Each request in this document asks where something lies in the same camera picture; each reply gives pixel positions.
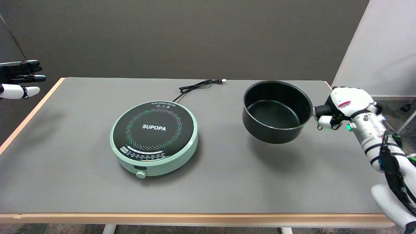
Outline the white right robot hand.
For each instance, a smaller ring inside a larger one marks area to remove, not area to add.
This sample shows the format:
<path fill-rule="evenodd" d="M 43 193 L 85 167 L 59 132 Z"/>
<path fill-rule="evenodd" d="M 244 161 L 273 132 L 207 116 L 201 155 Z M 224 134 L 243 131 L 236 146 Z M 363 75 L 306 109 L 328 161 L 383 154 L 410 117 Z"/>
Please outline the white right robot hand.
<path fill-rule="evenodd" d="M 363 89 L 346 86 L 332 88 L 324 105 L 313 108 L 317 129 L 337 130 L 344 121 L 363 113 L 380 115 L 383 108 Z"/>

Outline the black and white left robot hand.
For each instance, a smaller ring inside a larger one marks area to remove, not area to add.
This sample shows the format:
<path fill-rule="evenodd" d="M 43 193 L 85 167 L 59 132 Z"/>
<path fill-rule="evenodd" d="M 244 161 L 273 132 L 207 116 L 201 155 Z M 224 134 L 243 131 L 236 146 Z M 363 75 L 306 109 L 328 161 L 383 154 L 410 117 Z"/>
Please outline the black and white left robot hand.
<path fill-rule="evenodd" d="M 46 76 L 37 75 L 42 71 L 38 60 L 6 62 L 0 64 L 0 98 L 28 99 L 37 95 L 41 89 L 38 86 L 24 86 L 26 83 L 46 81 Z"/>

